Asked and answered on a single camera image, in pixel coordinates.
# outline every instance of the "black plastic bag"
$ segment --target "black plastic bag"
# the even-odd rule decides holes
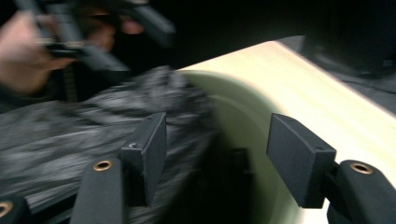
[[[47,102],[0,115],[0,196],[31,208],[78,188],[85,166],[116,155],[140,120],[166,112],[168,151],[152,207],[133,223],[156,222],[184,187],[217,133],[205,94],[167,67],[74,105]]]

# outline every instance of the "clamp jaw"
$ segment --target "clamp jaw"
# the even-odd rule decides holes
[[[330,224],[396,223],[396,191],[374,166],[337,164],[336,150],[299,121],[273,114],[267,155],[302,208],[330,201]]]

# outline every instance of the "brass screw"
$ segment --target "brass screw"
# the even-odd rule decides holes
[[[350,167],[354,171],[356,171],[358,173],[361,173],[361,174],[364,174],[364,175],[370,175],[370,174],[372,174],[374,172],[372,168],[370,168],[367,165],[364,165],[362,163],[358,163],[358,162],[350,164]]]
[[[9,211],[12,210],[14,204],[12,202],[0,202],[0,217],[5,216]]]
[[[113,161],[99,161],[93,166],[93,170],[102,172],[110,169],[113,166]]]

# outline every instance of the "light wood surface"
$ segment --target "light wood surface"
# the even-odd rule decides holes
[[[372,164],[396,186],[395,117],[282,44],[265,42],[183,70],[239,79],[333,146],[336,161]],[[322,223],[321,216],[304,211],[300,222]]]

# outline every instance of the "human hand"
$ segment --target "human hand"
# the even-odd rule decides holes
[[[105,14],[95,9],[91,15]],[[56,26],[50,16],[38,18],[40,23],[53,31]],[[122,18],[122,31],[126,34],[140,34],[143,28],[136,22]],[[115,28],[102,21],[92,20],[93,32],[87,41],[109,51],[113,47]],[[47,50],[37,44],[39,37],[33,15],[18,11],[0,29],[0,83],[16,93],[34,94],[46,84],[52,70],[62,69],[74,59],[53,58]]]
[[[41,18],[49,23],[49,18]],[[73,59],[55,59],[37,44],[39,37],[30,12],[18,11],[0,30],[0,83],[19,94],[34,94],[47,82],[52,70]]]

